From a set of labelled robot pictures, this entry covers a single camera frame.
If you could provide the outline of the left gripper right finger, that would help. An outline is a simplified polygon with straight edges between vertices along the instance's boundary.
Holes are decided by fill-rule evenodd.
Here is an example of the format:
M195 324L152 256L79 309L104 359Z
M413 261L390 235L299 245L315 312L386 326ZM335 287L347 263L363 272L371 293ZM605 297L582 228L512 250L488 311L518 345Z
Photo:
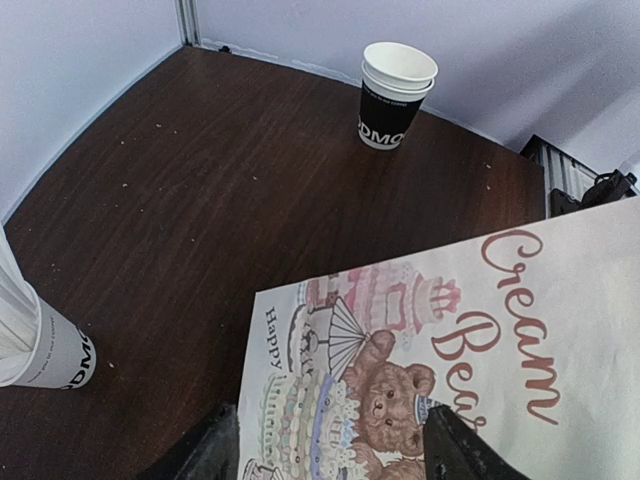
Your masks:
M446 405L429 410L423 443L429 480L528 480Z

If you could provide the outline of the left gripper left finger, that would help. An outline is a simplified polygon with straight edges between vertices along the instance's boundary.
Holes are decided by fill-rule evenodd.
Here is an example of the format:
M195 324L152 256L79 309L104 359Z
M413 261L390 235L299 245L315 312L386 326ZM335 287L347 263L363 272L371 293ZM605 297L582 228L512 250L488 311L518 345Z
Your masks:
M239 421L236 406L222 404L188 430L136 479L236 479Z

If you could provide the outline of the white paper takeout bag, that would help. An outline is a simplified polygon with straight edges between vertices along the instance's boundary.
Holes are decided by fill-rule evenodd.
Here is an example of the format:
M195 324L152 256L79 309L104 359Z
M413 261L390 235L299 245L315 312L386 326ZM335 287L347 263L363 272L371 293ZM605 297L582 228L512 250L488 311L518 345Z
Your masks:
M419 479L444 404L532 479L639 475L639 201L255 297L242 479Z

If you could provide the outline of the stack of paper cups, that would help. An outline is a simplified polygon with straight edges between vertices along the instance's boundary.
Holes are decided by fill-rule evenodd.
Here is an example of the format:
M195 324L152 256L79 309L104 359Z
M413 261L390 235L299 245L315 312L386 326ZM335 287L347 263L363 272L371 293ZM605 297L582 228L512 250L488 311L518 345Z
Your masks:
M412 46L376 42L365 47L361 71L359 138L373 149L394 150L435 86L438 65Z

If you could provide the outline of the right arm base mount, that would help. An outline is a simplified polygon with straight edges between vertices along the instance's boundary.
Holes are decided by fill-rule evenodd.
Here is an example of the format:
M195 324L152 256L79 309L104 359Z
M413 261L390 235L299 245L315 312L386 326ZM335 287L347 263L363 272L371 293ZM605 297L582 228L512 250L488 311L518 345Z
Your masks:
M614 170L600 174L594 180L594 185L584 193L581 199L576 199L554 188L549 195L550 216L558 217L636 196L633 188L637 181L638 178L632 172L623 174L619 170Z

